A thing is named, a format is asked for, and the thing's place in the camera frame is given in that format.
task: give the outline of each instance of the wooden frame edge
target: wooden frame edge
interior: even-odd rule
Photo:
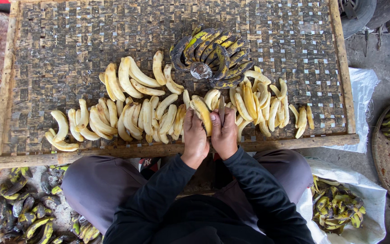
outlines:
[[[12,67],[14,63],[14,48],[17,36],[17,15],[19,2],[12,2],[10,6],[10,16],[8,20],[7,42],[4,55],[4,68],[0,89],[0,155],[3,153],[4,128],[7,122],[7,111],[9,106],[9,94],[12,87]]]
[[[342,31],[341,18],[339,15],[338,0],[330,0],[330,16],[332,18],[333,34],[335,36],[335,48],[338,56],[339,77],[341,79],[345,119],[347,120],[347,133],[356,133],[355,105],[351,93],[350,73],[348,72],[347,52],[345,51],[344,33]]]
[[[296,149],[310,148],[320,146],[345,145],[359,143],[359,135],[346,134],[338,136],[322,136],[322,137],[307,137],[300,139],[285,139],[272,141],[254,141],[245,142],[241,146],[247,152],[257,152],[269,149]],[[92,155],[105,155],[117,158],[131,158],[133,155],[137,157],[159,157],[166,155],[174,155],[184,151],[184,144],[167,144],[161,146],[146,146],[146,147],[130,147],[124,149],[101,149],[88,150],[79,152],[62,152],[54,154],[37,154],[25,156],[0,156],[0,169],[26,166],[40,166],[52,164],[67,164],[75,160]]]

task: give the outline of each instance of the knife blade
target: knife blade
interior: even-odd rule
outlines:
[[[225,99],[224,96],[221,96],[219,101],[219,118],[221,120],[221,125],[224,126],[225,119]]]

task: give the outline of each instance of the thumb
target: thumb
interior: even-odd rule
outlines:
[[[210,113],[211,123],[213,128],[211,129],[211,136],[218,137],[221,135],[222,125],[219,115],[217,113]]]

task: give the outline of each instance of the person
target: person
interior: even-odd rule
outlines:
[[[285,149],[249,156],[237,146],[231,108],[223,127],[215,111],[211,120],[212,146],[235,177],[214,196],[175,200],[210,148],[202,121],[188,109],[182,155],[149,180],[120,158],[80,158],[62,182],[67,202],[106,233],[104,244],[313,243],[295,205],[312,184],[306,160]]]

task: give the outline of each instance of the hand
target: hand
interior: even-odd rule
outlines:
[[[187,166],[197,169],[203,159],[207,157],[210,143],[202,127],[202,121],[192,108],[186,110],[183,130],[185,134],[185,152],[181,159]]]
[[[211,144],[219,153],[222,160],[229,159],[237,152],[236,112],[232,108],[225,107],[224,126],[221,125],[218,110],[210,113],[213,129],[211,131]]]

